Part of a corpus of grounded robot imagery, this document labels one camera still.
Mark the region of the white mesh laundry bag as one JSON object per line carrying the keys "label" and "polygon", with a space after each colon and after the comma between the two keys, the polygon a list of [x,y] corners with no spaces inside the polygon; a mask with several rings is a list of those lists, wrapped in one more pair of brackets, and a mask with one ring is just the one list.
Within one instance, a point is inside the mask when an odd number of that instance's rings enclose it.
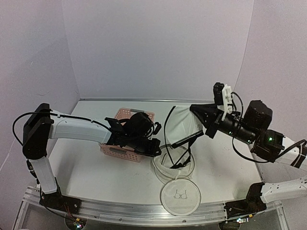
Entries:
{"label": "white mesh laundry bag", "polygon": [[187,216],[199,207],[201,192],[191,180],[195,159],[190,149],[169,144],[161,147],[161,155],[152,160],[154,173],[163,184],[160,201],[164,209],[174,216]]}

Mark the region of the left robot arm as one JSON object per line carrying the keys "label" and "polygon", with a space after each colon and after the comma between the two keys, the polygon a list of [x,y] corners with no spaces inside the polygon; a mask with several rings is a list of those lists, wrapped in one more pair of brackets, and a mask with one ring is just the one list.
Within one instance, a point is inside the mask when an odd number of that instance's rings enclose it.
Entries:
{"label": "left robot arm", "polygon": [[55,141],[59,158],[72,166],[73,144],[90,151],[91,145],[127,147],[143,156],[154,157],[161,153],[156,135],[162,126],[146,112],[139,111],[129,118],[106,116],[102,119],[56,111],[42,103],[35,110],[16,117],[12,133],[22,147],[30,171],[46,194],[45,200],[53,209],[64,205],[59,195],[59,170],[55,169],[56,154],[47,153],[49,142]]}

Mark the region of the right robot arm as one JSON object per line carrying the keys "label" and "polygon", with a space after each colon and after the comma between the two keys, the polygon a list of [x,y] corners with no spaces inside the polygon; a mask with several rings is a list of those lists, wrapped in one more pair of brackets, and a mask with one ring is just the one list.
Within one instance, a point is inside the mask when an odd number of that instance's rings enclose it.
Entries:
{"label": "right robot arm", "polygon": [[[193,104],[190,111],[201,121],[206,129],[205,134],[210,138],[217,131],[223,132],[247,144],[250,152],[261,159],[260,163],[278,162],[306,171],[307,141],[293,142],[284,134],[269,129],[272,109],[261,100],[251,101],[241,118],[230,114],[222,117],[222,111],[214,104]],[[306,177],[276,184],[258,183],[250,186],[241,207],[245,212],[252,212],[260,203],[306,195]]]}

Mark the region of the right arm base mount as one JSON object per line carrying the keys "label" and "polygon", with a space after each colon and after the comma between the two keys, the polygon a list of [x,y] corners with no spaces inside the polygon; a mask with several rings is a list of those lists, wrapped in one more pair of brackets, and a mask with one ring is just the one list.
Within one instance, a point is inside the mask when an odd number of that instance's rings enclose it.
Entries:
{"label": "right arm base mount", "polygon": [[261,199],[261,190],[264,185],[263,182],[252,184],[244,199],[226,202],[224,209],[227,220],[265,211],[267,206]]}

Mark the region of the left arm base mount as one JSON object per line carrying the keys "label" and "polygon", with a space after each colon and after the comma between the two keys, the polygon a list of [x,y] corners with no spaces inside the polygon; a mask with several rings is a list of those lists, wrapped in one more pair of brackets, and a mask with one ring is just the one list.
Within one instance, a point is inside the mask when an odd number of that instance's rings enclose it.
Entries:
{"label": "left arm base mount", "polygon": [[70,214],[78,214],[81,207],[81,199],[63,195],[58,187],[55,193],[45,194],[40,189],[40,205]]}

